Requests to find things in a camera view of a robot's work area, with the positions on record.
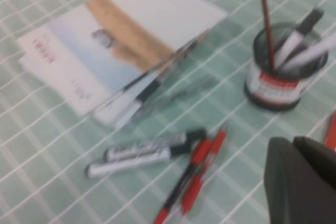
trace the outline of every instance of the pencil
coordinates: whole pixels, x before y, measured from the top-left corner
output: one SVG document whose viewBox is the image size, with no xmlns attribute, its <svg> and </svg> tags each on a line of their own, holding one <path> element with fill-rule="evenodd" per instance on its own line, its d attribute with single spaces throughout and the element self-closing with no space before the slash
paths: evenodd
<svg viewBox="0 0 336 224">
<path fill-rule="evenodd" d="M 269 66 L 270 66 L 270 70 L 273 71 L 275 50 L 274 50 L 274 45 L 273 45 L 272 30 L 271 30 L 267 0 L 261 0 L 261 6 L 262 6 L 263 15 L 264 15 L 266 39 L 267 39 L 267 45 L 268 45 Z"/>
</svg>

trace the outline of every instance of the pencil holder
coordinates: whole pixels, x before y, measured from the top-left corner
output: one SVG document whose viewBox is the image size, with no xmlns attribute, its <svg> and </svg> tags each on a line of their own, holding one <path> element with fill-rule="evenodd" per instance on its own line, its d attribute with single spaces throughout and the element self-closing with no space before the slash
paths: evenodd
<svg viewBox="0 0 336 224">
<path fill-rule="evenodd" d="M 281 48 L 295 27 L 296 25 L 292 23 L 278 23 L 271 27 L 275 51 Z M 320 36 L 313 31 L 310 32 L 289 55 L 289 59 L 318 41 L 320 41 Z M 257 34 L 253 51 L 254 57 L 246 77 L 244 90 L 252 103 L 271 111 L 293 109 L 299 103 L 315 74 L 326 65 L 328 60 L 328 53 L 325 53 L 318 60 L 291 73 L 274 72 L 270 67 L 265 29 Z"/>
</svg>

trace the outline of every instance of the black object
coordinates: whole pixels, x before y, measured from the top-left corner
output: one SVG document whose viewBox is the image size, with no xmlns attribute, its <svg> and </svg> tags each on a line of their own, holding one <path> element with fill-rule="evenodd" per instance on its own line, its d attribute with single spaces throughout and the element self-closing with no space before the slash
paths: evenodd
<svg viewBox="0 0 336 224">
<path fill-rule="evenodd" d="M 274 24 L 271 28 L 272 28 L 273 38 L 274 38 L 275 51 L 281 48 L 281 46 L 285 43 L 287 38 L 292 34 L 294 30 L 298 29 L 296 25 L 293 23 L 277 23 L 277 24 Z M 293 56 L 304 51 L 310 45 L 313 45 L 319 42 L 320 40 L 321 40 L 320 36 L 317 33 L 315 33 L 314 31 L 309 32 L 305 36 L 303 42 L 289 55 L 288 59 L 291 59 Z M 301 81 L 303 79 L 310 78 L 316 72 L 318 72 L 321 68 L 323 68 L 324 65 L 326 65 L 328 61 L 328 53 L 325 53 L 324 56 L 319 57 L 318 60 L 305 65 L 303 68 L 301 68 L 299 71 L 293 74 L 283 74 L 281 72 L 274 73 L 269 67 L 270 63 L 268 60 L 269 57 L 267 57 L 268 48 L 266 44 L 267 44 L 266 32 L 265 32 L 265 29 L 263 29 L 257 34 L 254 40 L 254 43 L 253 43 L 254 62 L 256 66 L 263 73 L 266 73 L 280 81 Z M 260 108 L 271 110 L 271 111 L 288 111 L 288 110 L 295 108 L 300 102 L 300 99 L 294 102 L 291 102 L 291 103 L 284 103 L 284 104 L 274 104 L 274 103 L 267 102 L 255 96 L 253 93 L 251 93 L 246 82 L 244 84 L 244 91 L 252 103 L 254 103 Z"/>
<path fill-rule="evenodd" d="M 264 184 L 271 224 L 336 223 L 336 153 L 322 144 L 271 138 Z"/>
<path fill-rule="evenodd" d="M 314 8 L 306 18 L 297 26 L 296 31 L 302 35 L 310 33 L 314 25 L 322 18 L 324 11 Z"/>
</svg>

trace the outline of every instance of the table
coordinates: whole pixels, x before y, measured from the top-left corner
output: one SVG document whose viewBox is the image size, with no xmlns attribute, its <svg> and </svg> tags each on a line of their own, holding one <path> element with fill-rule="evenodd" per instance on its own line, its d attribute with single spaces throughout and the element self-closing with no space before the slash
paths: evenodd
<svg viewBox="0 0 336 224">
<path fill-rule="evenodd" d="M 120 131 L 77 117 L 48 85 L 22 71 L 16 38 L 85 0 L 0 0 L 0 224 L 151 223 L 188 158 L 102 180 L 85 166 L 112 143 L 205 125 L 214 134 L 230 119 L 220 152 L 195 209 L 182 223 L 266 224 L 263 188 L 272 136 L 321 140 L 336 105 L 335 50 L 298 107 L 271 113 L 243 93 L 254 36 L 262 28 L 260 0 L 207 0 L 230 12 L 198 46 L 182 71 L 154 96 L 169 94 L 202 76 L 220 83 Z M 336 31 L 336 0 L 269 0 L 272 22 L 299 21 L 314 5 L 326 11 L 317 31 Z M 168 223 L 179 223 L 173 210 Z"/>
</svg>

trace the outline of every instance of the booklet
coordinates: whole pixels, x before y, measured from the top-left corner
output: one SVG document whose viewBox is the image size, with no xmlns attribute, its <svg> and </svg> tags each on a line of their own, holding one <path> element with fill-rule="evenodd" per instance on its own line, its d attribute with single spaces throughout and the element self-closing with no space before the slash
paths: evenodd
<svg viewBox="0 0 336 224">
<path fill-rule="evenodd" d="M 20 62 L 79 115 L 111 123 L 171 62 L 114 95 L 226 16 L 203 0 L 89 0 L 20 37 Z"/>
</svg>

